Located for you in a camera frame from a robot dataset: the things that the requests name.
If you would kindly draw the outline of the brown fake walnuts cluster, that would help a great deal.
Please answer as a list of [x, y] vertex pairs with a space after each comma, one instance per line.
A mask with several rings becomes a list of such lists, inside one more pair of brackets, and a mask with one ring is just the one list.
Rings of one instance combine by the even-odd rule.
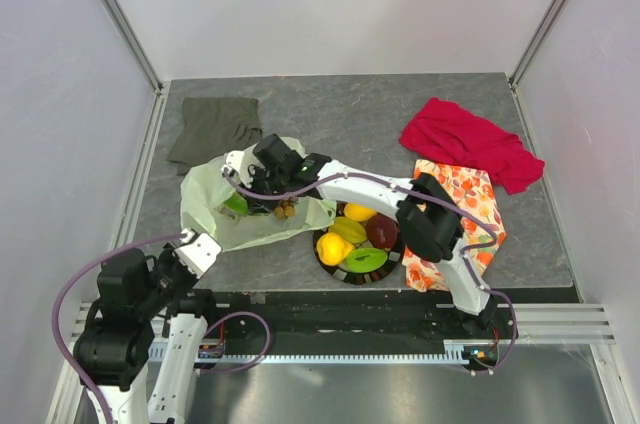
[[296, 214], [296, 200], [286, 199], [279, 201], [274, 208], [273, 213], [281, 220], [292, 218]]

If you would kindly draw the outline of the fake watermelon slice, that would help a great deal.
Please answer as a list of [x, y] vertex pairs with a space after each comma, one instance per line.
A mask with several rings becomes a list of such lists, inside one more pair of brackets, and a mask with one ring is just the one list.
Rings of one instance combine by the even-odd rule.
[[233, 193], [224, 203], [224, 207], [238, 215], [247, 215], [248, 214], [248, 203], [246, 199], [238, 194]]

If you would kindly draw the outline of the pale green plastic bag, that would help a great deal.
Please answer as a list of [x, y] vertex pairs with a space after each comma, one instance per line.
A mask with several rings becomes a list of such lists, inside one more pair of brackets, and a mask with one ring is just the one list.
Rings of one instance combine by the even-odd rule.
[[[271, 134], [243, 151], [251, 151], [263, 169], [284, 171], [292, 177], [292, 191], [283, 195], [256, 194], [224, 177], [221, 167], [226, 154], [191, 169], [181, 184], [181, 223], [184, 228], [209, 234], [225, 251], [247, 249], [292, 238], [306, 231], [321, 230], [334, 222], [337, 204], [323, 200], [315, 190], [294, 196], [310, 183], [306, 168], [310, 155], [290, 137]], [[233, 194], [279, 201], [297, 197], [296, 214], [278, 219], [274, 213], [238, 215], [223, 203]]]

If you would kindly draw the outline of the yellow fake pear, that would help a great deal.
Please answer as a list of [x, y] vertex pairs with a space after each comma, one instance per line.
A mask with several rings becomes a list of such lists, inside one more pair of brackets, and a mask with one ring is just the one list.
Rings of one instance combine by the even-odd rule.
[[317, 240], [315, 249], [322, 264], [337, 266], [355, 250], [355, 246], [340, 235], [327, 232]]

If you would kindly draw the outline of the yellow orange fake mango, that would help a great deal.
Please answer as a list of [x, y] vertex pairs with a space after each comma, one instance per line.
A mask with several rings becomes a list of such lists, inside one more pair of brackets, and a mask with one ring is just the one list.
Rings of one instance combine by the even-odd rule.
[[355, 203], [347, 203], [344, 206], [343, 214], [348, 219], [362, 223], [373, 218], [377, 211]]

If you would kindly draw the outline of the yellow fake starfruit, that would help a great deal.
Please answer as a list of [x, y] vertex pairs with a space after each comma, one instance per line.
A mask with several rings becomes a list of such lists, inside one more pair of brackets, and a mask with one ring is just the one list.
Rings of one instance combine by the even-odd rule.
[[351, 244], [361, 244], [367, 240], [364, 226], [345, 216], [338, 216], [329, 227], [329, 231]]

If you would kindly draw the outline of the green fake starfruit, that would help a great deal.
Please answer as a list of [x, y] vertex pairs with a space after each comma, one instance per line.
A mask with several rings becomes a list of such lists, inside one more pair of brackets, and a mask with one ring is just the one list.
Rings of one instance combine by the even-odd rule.
[[346, 266], [353, 273], [370, 273], [383, 266], [388, 259], [386, 251], [377, 248], [358, 248], [346, 257]]

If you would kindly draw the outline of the dark red fake apple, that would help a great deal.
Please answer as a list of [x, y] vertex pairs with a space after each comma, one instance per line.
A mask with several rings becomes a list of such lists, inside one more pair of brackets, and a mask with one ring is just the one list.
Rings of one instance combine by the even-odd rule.
[[399, 230], [395, 221], [382, 214], [376, 214], [365, 226], [368, 241], [378, 249], [390, 250], [397, 242]]

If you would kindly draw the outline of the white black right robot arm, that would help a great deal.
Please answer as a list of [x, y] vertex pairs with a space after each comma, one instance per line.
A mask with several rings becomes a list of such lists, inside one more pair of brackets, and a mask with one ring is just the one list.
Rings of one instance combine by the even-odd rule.
[[471, 251], [496, 244], [497, 234], [480, 223], [490, 240], [473, 244], [463, 230], [463, 221], [472, 215], [454, 203], [435, 177], [394, 178], [323, 154], [303, 156], [276, 134], [248, 151], [229, 153], [225, 169], [239, 176], [252, 210], [272, 210], [278, 199], [309, 196], [358, 204], [392, 219], [405, 247], [433, 263], [444, 278], [459, 311], [460, 330], [477, 338], [493, 327], [497, 301], [472, 265]]

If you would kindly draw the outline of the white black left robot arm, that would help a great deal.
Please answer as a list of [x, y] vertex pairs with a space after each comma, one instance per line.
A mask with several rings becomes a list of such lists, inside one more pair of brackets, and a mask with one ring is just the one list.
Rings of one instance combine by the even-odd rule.
[[[82, 381], [101, 423], [183, 423], [201, 341], [219, 326], [210, 290], [170, 244], [158, 256], [134, 248], [107, 259], [99, 297], [73, 348]], [[159, 374], [147, 387], [153, 319], [169, 318]]]

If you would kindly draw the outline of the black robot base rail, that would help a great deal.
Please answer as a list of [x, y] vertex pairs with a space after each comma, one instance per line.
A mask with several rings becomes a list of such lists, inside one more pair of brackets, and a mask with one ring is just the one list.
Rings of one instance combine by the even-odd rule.
[[401, 289], [217, 292], [208, 320], [226, 321], [229, 354], [401, 354], [443, 350], [447, 340], [507, 342], [515, 335], [509, 308], [489, 302], [482, 317], [455, 309], [443, 291]]

